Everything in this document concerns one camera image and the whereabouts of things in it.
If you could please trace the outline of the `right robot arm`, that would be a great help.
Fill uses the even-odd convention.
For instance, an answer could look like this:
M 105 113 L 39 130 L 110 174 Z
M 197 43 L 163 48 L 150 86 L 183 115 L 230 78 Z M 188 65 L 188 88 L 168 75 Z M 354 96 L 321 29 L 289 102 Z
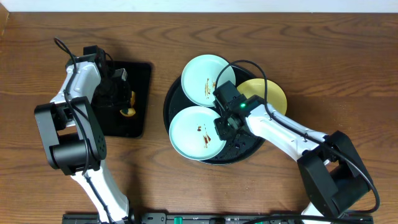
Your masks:
M 214 92 L 221 117 L 215 119 L 221 140 L 238 134 L 271 142 L 297 162 L 312 207 L 324 217 L 340 217 L 371 190 L 372 179 L 351 139 L 308 129 L 280 114 L 263 98 L 246 98 L 226 82 Z

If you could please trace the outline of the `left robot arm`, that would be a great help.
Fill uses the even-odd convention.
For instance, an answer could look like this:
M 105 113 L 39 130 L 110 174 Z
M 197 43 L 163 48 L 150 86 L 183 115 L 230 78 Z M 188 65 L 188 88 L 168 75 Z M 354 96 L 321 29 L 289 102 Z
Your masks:
M 50 103 L 38 105 L 35 120 L 48 163 L 81 185 L 98 211 L 99 223 L 131 223 L 129 200 L 106 165 L 106 141 L 96 109 L 131 107 L 125 69 L 109 67 L 96 45 L 71 56 L 66 79 Z

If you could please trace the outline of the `green and yellow sponge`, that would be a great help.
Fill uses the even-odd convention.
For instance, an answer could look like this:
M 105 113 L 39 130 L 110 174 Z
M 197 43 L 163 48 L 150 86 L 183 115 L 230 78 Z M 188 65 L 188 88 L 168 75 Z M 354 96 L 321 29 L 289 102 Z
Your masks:
M 132 117 L 135 115 L 136 111 L 134 109 L 134 104 L 136 102 L 136 94 L 134 91 L 131 92 L 130 107 L 127 109 L 120 110 L 119 112 L 125 117 Z

